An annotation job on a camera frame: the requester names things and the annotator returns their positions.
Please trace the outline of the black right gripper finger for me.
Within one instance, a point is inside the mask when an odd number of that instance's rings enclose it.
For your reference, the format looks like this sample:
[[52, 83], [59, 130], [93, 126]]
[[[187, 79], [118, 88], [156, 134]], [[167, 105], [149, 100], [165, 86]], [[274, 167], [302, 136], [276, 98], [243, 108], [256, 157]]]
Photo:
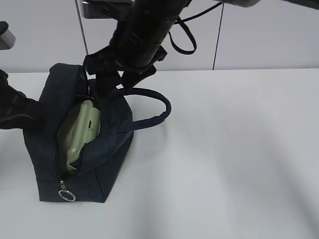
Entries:
[[150, 66], [146, 70], [138, 71], [124, 71], [122, 75], [122, 86], [125, 89], [131, 89], [136, 86], [139, 82], [154, 75], [157, 72], [155, 66]]
[[103, 71], [96, 74], [96, 92], [104, 98], [120, 84], [118, 71]]

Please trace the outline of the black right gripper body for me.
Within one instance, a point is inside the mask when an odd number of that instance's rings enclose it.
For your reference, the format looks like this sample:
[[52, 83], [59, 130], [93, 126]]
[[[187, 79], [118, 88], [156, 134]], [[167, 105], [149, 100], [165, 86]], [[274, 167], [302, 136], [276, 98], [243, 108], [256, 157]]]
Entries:
[[167, 52], [162, 46], [155, 48], [149, 46], [126, 46], [118, 48], [109, 45], [93, 54], [86, 55], [83, 66], [89, 75], [96, 75], [103, 71], [118, 71], [120, 82], [124, 71], [146, 70], [162, 61]]

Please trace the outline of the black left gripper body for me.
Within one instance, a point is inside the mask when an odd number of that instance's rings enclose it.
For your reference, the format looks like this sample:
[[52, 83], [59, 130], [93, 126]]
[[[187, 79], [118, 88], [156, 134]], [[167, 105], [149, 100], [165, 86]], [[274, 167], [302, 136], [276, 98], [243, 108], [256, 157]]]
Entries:
[[43, 106], [40, 102], [8, 84], [8, 74], [0, 72], [0, 128], [19, 128], [27, 131], [40, 131], [45, 126]]

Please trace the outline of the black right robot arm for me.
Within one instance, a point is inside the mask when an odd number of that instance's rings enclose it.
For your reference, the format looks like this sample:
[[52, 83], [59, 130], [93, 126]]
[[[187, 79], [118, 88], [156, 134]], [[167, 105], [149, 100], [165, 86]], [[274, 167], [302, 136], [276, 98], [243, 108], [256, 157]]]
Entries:
[[109, 45], [87, 55], [83, 65], [89, 75], [96, 76], [96, 89], [107, 96], [118, 85], [130, 90], [156, 73], [155, 62], [167, 52], [162, 47], [170, 30], [178, 24], [188, 35], [193, 48], [196, 41], [185, 24], [192, 18], [181, 19], [189, 0], [83, 0], [85, 19], [114, 19], [117, 27]]

